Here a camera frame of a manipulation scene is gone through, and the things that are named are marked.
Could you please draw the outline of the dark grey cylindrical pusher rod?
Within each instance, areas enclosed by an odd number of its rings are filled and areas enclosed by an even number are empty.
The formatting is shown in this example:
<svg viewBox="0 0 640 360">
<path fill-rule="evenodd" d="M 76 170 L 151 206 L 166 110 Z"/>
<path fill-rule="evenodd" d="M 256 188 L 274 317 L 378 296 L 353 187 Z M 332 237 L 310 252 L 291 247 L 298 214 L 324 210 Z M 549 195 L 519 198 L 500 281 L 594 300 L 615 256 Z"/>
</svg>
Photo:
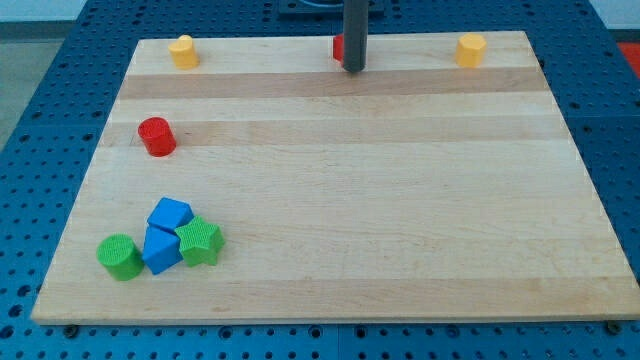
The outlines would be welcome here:
<svg viewBox="0 0 640 360">
<path fill-rule="evenodd" d="M 368 1 L 345 0 L 343 5 L 343 68 L 361 72 L 366 65 Z"/>
</svg>

